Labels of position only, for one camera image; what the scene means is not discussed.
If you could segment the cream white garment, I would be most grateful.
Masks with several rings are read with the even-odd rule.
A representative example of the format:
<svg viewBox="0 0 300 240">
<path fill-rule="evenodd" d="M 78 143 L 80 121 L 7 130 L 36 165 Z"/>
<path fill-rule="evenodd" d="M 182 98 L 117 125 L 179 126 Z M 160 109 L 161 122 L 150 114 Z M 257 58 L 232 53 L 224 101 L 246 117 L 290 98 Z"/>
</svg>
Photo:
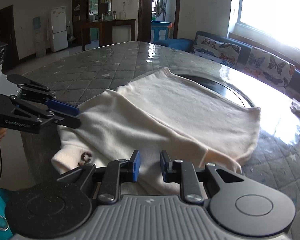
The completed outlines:
<svg viewBox="0 0 300 240">
<path fill-rule="evenodd" d="M 177 184 L 162 179 L 163 150 L 195 167 L 216 163 L 240 172 L 256 148 L 261 119 L 259 108 L 242 107 L 168 68 L 105 90 L 79 110 L 79 128 L 58 127 L 54 168 L 65 173 L 84 164 L 103 167 L 139 150 L 138 181 L 124 183 L 124 194 L 178 193 Z"/>
</svg>

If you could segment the white refrigerator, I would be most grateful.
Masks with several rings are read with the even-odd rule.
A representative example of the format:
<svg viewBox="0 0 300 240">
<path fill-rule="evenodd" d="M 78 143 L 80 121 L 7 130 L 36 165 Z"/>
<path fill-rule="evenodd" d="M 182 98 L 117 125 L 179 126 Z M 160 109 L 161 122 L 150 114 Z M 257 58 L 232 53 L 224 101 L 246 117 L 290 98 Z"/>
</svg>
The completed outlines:
<svg viewBox="0 0 300 240">
<path fill-rule="evenodd" d="M 50 12 L 50 46 L 54 53 L 68 47 L 65 6 Z"/>
</svg>

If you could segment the dark wooden side table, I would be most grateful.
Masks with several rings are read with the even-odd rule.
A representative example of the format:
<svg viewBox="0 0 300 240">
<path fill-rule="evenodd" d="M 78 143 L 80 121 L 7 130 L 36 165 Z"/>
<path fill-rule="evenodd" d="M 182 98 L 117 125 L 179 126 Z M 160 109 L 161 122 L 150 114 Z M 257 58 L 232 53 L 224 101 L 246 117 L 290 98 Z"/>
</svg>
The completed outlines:
<svg viewBox="0 0 300 240">
<path fill-rule="evenodd" d="M 99 45 L 108 46 L 113 44 L 113 27 L 130 26 L 130 39 L 135 41 L 135 23 L 136 20 L 106 20 L 106 21 L 94 21 L 85 22 L 81 24 L 81 45 L 82 51 L 85 51 L 85 44 L 83 41 L 83 30 L 90 28 L 98 28 L 100 31 Z"/>
</svg>

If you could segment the black round hotplate inset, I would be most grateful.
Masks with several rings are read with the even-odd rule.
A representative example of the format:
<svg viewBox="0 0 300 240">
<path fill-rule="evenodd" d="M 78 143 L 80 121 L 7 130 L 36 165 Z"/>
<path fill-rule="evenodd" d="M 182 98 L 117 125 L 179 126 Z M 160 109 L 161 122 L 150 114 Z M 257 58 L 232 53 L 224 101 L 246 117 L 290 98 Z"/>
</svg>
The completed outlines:
<svg viewBox="0 0 300 240">
<path fill-rule="evenodd" d="M 227 83 L 194 75 L 179 74 L 179 76 L 194 81 L 240 106 L 245 108 L 255 107 L 255 104 L 243 92 L 234 86 L 228 85 Z"/>
</svg>

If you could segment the grey quilted table cover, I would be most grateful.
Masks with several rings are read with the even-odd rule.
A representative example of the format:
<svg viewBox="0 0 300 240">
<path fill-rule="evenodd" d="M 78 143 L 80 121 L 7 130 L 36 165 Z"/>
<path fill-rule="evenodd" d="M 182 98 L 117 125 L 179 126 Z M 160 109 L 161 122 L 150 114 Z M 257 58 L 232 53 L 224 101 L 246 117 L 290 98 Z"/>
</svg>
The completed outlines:
<svg viewBox="0 0 300 240">
<path fill-rule="evenodd" d="M 285 94 L 235 69 L 145 42 L 119 43 L 37 63 L 26 76 L 49 87 L 59 100 L 79 105 L 164 67 L 174 74 L 207 77 L 234 87 L 260 107 L 258 144 L 243 173 L 292 199 L 296 216 L 290 235 L 300 239 L 300 118 L 290 110 L 291 99 Z"/>
</svg>

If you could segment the dark wooden cabinet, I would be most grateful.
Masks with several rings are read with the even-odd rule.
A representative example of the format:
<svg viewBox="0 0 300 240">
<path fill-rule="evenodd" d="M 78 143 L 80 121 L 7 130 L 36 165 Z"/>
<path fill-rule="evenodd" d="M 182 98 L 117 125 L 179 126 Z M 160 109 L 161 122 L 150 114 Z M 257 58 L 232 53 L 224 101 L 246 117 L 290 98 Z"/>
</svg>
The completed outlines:
<svg viewBox="0 0 300 240">
<path fill-rule="evenodd" d="M 88 22 L 98 22 L 112 10 L 113 0 L 72 0 L 72 32 L 74 43 L 85 44 L 99 40 L 99 28 L 81 29 Z"/>
</svg>

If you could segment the blue cabinet in doorway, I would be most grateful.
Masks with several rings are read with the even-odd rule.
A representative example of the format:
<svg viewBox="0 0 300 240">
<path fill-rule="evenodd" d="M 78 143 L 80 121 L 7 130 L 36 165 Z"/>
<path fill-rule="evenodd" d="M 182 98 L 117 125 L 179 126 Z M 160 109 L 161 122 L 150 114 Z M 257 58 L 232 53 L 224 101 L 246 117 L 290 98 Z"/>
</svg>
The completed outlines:
<svg viewBox="0 0 300 240">
<path fill-rule="evenodd" d="M 167 40 L 170 38 L 170 32 L 173 28 L 173 23 L 152 21 L 151 23 L 151 42 Z"/>
</svg>

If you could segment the left butterfly cushion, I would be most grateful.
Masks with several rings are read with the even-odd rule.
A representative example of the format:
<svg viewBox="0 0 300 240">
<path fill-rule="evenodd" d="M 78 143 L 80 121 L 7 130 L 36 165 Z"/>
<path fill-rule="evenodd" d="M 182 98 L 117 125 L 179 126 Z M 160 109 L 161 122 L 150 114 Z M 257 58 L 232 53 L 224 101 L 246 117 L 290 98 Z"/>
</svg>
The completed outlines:
<svg viewBox="0 0 300 240">
<path fill-rule="evenodd" d="M 194 41 L 191 53 L 223 64 L 227 67 L 235 67 L 241 52 L 241 47 L 228 42 L 216 41 L 212 38 L 198 35 Z"/>
</svg>

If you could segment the butterfly cushion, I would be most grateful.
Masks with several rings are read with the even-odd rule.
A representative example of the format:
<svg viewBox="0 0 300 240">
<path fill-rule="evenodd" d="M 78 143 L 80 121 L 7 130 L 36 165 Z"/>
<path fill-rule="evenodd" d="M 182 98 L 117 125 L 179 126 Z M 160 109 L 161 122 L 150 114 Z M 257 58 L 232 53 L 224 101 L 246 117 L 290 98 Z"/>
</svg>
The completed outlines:
<svg viewBox="0 0 300 240">
<path fill-rule="evenodd" d="M 295 66 L 272 53 L 253 47 L 243 72 L 285 93 Z"/>
<path fill-rule="evenodd" d="M 241 47 L 228 42 L 216 41 L 212 38 L 198 35 L 194 41 L 191 53 L 223 64 L 227 67 L 235 67 L 241 52 Z"/>
</svg>

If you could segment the right butterfly cushion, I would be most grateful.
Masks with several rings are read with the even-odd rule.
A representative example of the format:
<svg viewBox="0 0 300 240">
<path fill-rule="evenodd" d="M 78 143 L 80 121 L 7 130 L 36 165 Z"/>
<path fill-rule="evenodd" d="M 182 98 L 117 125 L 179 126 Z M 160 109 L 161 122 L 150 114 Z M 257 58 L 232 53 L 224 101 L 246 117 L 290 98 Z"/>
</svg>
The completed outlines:
<svg viewBox="0 0 300 240">
<path fill-rule="evenodd" d="M 243 72 L 285 93 L 295 66 L 272 53 L 253 47 Z"/>
</svg>

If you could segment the blue sofa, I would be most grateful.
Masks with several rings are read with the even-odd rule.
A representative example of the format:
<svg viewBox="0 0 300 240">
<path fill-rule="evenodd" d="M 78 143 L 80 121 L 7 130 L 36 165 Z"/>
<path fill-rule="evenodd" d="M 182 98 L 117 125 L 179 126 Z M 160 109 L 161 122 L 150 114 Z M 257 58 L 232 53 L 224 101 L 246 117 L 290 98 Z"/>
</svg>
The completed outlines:
<svg viewBox="0 0 300 240">
<path fill-rule="evenodd" d="M 238 70 L 241 71 L 245 66 L 245 64 L 247 63 L 252 49 L 251 45 L 235 40 L 233 38 L 223 37 L 223 36 L 207 33 L 204 31 L 197 31 L 195 38 L 197 38 L 198 36 L 205 36 L 209 39 L 222 42 L 222 43 L 230 43 L 230 44 L 238 45 L 241 48 L 240 54 L 238 55 L 238 61 L 237 61 L 237 63 L 239 64 Z M 190 53 L 192 51 L 194 41 L 189 40 L 187 38 L 177 38 L 177 39 L 158 40 L 155 41 L 154 44 L 170 47 L 170 48 L 174 48 L 177 50 L 182 50 Z M 292 80 L 287 88 L 287 95 L 295 97 L 300 100 L 300 70 L 298 69 L 295 70 Z"/>
</svg>

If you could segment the window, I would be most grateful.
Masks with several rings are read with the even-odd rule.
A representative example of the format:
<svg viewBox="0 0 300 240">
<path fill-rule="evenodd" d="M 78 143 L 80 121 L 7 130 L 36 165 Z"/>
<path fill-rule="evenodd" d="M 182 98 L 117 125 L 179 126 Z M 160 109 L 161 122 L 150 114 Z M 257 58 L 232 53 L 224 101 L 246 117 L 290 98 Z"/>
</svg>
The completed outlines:
<svg viewBox="0 0 300 240">
<path fill-rule="evenodd" d="M 300 51 L 300 0 L 239 0 L 238 21 Z"/>
</svg>

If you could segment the dark wooden door frame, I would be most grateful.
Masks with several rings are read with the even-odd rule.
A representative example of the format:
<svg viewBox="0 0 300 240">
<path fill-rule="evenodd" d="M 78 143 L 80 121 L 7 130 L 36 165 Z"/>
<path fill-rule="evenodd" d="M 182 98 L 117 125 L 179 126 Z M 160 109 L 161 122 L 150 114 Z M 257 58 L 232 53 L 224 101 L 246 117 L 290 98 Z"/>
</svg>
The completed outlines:
<svg viewBox="0 0 300 240">
<path fill-rule="evenodd" d="M 139 13 L 138 13 L 138 41 L 150 42 L 151 41 L 151 1 L 152 0 L 139 0 Z M 180 2 L 176 0 L 175 6 L 175 20 L 173 38 L 178 37 L 179 15 L 180 15 Z"/>
</svg>

